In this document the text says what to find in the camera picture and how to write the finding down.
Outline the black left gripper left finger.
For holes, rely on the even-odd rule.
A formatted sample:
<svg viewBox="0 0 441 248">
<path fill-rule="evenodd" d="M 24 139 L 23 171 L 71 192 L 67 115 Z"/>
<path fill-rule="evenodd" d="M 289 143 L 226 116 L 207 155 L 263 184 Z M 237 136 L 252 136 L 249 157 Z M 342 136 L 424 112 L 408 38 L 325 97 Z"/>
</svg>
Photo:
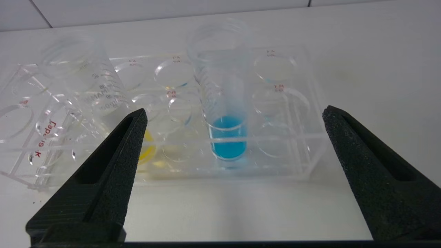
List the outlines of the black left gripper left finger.
<svg viewBox="0 0 441 248">
<path fill-rule="evenodd" d="M 144 109 L 128 114 L 27 222 L 32 246 L 123 243 L 144 133 Z"/>
</svg>

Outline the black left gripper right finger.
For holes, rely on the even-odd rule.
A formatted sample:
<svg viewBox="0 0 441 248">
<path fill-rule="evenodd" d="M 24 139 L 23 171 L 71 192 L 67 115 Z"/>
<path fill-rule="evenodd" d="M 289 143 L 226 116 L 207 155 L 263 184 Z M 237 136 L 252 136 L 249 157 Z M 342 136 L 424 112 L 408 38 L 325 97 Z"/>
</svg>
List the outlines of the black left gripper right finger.
<svg viewBox="0 0 441 248">
<path fill-rule="evenodd" d="M 440 187 L 349 113 L 329 105 L 322 118 L 373 239 L 440 241 Z"/>
</svg>

